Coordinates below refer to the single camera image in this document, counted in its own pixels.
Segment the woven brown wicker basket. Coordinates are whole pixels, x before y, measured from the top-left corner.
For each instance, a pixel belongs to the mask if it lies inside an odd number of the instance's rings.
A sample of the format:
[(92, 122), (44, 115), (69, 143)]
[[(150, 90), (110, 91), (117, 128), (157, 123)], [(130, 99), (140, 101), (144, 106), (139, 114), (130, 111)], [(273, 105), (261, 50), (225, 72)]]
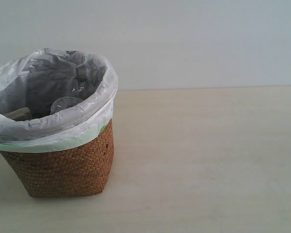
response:
[(113, 122), (94, 140), (63, 151), (0, 151), (33, 198), (92, 196), (103, 192), (114, 156)]

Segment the grey cardboard egg carton piece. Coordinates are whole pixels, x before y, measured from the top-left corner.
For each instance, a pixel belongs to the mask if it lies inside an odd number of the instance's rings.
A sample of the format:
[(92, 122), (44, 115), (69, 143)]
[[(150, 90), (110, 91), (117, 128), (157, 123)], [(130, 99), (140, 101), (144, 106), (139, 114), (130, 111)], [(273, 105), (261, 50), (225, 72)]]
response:
[(6, 113), (4, 114), (4, 116), (14, 121), (26, 121), (26, 120), (32, 119), (32, 114), (28, 107), (24, 107), (24, 108)]

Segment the white translucent bin liner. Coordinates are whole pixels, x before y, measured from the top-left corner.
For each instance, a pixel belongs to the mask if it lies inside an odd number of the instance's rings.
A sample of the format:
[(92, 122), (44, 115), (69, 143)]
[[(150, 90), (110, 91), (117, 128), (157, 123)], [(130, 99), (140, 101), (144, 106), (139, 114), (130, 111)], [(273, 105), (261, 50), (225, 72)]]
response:
[[(50, 114), (51, 105), (67, 97), (68, 87), (83, 86), (83, 102)], [(118, 76), (103, 56), (44, 48), (0, 66), (0, 143), (29, 141), (78, 126), (112, 108)], [(28, 107), (31, 120), (4, 114)]]

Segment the clear plastic bottle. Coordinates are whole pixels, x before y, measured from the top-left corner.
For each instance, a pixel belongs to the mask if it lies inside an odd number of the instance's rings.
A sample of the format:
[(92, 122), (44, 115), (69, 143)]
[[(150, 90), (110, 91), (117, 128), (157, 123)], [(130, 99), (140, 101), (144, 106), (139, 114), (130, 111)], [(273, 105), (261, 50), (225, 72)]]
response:
[(85, 100), (87, 97), (86, 89), (83, 86), (72, 86), (68, 87), (66, 91), (66, 95), (69, 97), (79, 98), (81, 100)]

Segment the green capped plastic bottle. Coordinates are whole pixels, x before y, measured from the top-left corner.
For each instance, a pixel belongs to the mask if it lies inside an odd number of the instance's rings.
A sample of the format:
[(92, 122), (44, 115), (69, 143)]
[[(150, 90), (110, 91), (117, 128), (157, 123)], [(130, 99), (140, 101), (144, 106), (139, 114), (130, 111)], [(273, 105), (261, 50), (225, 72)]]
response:
[(65, 110), (71, 108), (79, 103), (83, 102), (83, 100), (76, 97), (61, 97), (58, 98), (50, 108), (50, 114), (57, 113), (61, 110)]

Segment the green bin liner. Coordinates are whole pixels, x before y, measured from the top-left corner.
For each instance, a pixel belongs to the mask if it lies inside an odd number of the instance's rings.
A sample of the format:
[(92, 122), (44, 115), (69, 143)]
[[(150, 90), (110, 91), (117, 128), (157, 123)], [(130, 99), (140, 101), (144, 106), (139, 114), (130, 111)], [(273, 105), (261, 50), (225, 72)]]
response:
[(1, 151), (44, 153), (74, 149), (94, 140), (113, 117), (113, 108), (94, 114), (84, 123), (50, 136), (10, 143), (0, 143)]

